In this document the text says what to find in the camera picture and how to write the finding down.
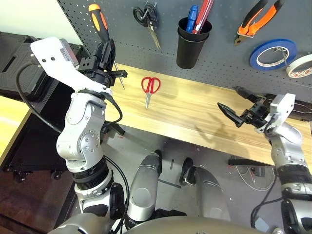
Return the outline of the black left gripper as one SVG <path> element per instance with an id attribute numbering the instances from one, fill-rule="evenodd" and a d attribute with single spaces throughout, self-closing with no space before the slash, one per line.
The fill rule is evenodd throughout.
<path id="1" fill-rule="evenodd" d="M 78 67 L 78 71 L 83 75 L 105 86 L 114 86 L 116 78 L 126 78 L 125 70 L 111 71 L 115 62 L 116 47 L 113 39 L 110 39 L 110 54 L 108 62 L 105 62 L 106 42 L 98 44 L 95 57 L 82 58 Z"/>

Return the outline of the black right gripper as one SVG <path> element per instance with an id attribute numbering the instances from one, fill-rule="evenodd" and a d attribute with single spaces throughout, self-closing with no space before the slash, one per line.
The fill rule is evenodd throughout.
<path id="1" fill-rule="evenodd" d="M 252 91 L 242 87 L 234 86 L 233 89 L 244 99 L 255 102 L 250 109 L 246 109 L 241 116 L 238 116 L 230 107 L 218 102 L 217 105 L 221 112 L 229 118 L 236 127 L 241 127 L 243 123 L 250 124 L 254 127 L 262 127 L 267 121 L 265 118 L 269 114 L 269 108 L 265 105 L 265 98 L 260 98 Z"/>

